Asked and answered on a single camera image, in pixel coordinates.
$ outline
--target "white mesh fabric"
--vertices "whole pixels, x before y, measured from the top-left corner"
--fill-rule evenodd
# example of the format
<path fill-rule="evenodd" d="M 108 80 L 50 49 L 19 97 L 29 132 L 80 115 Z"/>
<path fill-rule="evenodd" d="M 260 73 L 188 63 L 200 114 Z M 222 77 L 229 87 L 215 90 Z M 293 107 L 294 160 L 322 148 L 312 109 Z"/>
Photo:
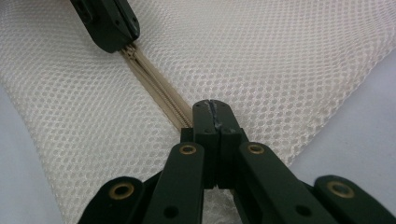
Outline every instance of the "white mesh fabric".
<path fill-rule="evenodd" d="M 137 45 L 189 105 L 231 105 L 287 164 L 396 46 L 394 1 L 133 1 Z M 107 180 L 163 167 L 177 132 L 67 0 L 0 2 L 0 81 L 35 140 L 66 223 Z M 235 223 L 229 194 L 204 223 Z"/>
<path fill-rule="evenodd" d="M 185 101 L 231 105 L 290 164 L 396 46 L 396 2 L 131 1 L 137 41 Z"/>
<path fill-rule="evenodd" d="M 69 1 L 0 3 L 0 80 L 35 140 L 65 223 L 108 180 L 147 179 L 178 132 L 118 54 L 97 48 Z"/>

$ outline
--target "beige zipper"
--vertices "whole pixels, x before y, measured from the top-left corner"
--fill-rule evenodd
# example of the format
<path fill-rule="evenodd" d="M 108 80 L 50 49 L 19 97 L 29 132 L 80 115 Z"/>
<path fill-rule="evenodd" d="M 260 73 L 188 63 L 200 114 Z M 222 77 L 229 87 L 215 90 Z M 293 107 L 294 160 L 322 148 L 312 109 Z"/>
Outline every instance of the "beige zipper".
<path fill-rule="evenodd" d="M 121 53 L 130 65 L 134 75 L 175 127 L 179 131 L 181 128 L 192 127 L 191 108 L 149 62 L 142 51 L 135 45 L 129 45 Z"/>

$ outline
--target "zipper tape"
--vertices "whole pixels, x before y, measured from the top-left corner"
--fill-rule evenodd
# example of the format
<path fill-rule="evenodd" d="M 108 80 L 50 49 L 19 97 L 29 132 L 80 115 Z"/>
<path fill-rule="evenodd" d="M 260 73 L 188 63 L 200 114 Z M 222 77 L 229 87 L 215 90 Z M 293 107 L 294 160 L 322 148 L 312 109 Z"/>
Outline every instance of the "zipper tape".
<path fill-rule="evenodd" d="M 132 72 L 158 104 L 166 117 L 181 131 L 192 127 L 192 109 L 163 75 L 135 45 L 125 47 L 121 54 Z"/>

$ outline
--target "zipper teeth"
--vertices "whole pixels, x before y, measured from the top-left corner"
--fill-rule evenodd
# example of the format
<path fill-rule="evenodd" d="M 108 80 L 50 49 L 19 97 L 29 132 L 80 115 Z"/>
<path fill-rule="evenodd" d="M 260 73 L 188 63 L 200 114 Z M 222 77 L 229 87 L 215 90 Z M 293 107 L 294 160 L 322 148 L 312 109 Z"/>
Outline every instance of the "zipper teeth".
<path fill-rule="evenodd" d="M 138 72 L 139 75 L 147 81 L 150 87 L 154 89 L 155 92 L 161 97 L 161 100 L 166 104 L 170 111 L 172 111 L 173 116 L 175 116 L 178 122 L 180 122 L 181 127 L 178 127 L 179 125 L 175 123 L 174 125 L 177 126 L 177 128 L 191 128 L 191 119 L 188 115 L 186 115 L 189 113 L 189 111 L 183 111 L 183 109 L 181 109 L 182 106 L 179 106 L 172 98 L 171 94 L 169 94 L 169 91 L 174 91 L 174 93 L 176 93 L 176 91 L 167 90 L 165 88 L 162 82 L 153 74 L 152 69 L 154 68 L 151 64 L 149 64 L 149 60 L 145 58 L 143 53 L 133 45 L 127 46 L 122 50 L 122 52 L 127 57 L 131 66 L 135 68 L 136 72 Z"/>

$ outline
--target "dark green clamp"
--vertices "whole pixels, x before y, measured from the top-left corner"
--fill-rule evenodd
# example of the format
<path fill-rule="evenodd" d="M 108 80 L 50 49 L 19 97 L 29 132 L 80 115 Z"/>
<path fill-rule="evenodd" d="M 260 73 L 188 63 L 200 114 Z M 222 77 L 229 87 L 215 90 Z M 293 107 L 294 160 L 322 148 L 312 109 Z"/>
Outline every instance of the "dark green clamp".
<path fill-rule="evenodd" d="M 244 224 L 396 223 L 357 185 L 339 176 L 298 180 L 266 145 L 249 142 L 231 108 L 204 100 L 193 108 L 161 172 L 145 181 L 107 182 L 79 224 L 200 224 L 204 189 L 231 189 Z"/>
<path fill-rule="evenodd" d="M 95 44 L 109 53 L 132 44 L 139 22 L 127 0 L 71 0 Z"/>

